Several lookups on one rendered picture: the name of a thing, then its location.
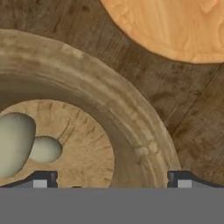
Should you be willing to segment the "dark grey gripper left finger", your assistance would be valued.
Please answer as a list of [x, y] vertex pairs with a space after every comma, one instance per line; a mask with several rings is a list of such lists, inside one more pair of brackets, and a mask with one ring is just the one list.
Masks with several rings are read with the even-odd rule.
[[56, 171], [34, 171], [24, 179], [0, 185], [0, 188], [57, 188], [58, 173]]

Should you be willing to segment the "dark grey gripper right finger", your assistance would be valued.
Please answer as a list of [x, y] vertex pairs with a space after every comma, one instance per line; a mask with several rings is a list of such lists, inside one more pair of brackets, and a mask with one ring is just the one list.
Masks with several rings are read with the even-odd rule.
[[215, 184], [197, 177], [190, 171], [168, 171], [168, 188], [224, 188], [224, 185]]

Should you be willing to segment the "pale grey mushroom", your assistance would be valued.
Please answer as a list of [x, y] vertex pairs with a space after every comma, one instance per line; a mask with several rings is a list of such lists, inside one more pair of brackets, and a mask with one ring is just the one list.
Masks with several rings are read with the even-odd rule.
[[50, 163], [62, 154], [61, 143], [51, 136], [36, 136], [34, 119], [22, 113], [0, 116], [0, 178], [20, 172], [30, 158]]

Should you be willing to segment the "light orange wooden bowl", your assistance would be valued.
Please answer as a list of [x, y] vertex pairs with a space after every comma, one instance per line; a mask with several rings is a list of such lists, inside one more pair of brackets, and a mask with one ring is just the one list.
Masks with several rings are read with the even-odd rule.
[[194, 64], [224, 62], [224, 0], [100, 0], [148, 51]]

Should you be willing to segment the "brown wooden plate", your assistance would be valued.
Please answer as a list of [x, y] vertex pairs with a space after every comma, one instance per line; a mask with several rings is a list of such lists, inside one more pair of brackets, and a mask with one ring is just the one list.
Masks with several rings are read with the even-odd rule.
[[119, 73], [58, 40], [0, 29], [0, 111], [34, 99], [71, 103], [104, 128], [115, 153], [113, 187], [164, 187], [180, 167], [156, 110]]

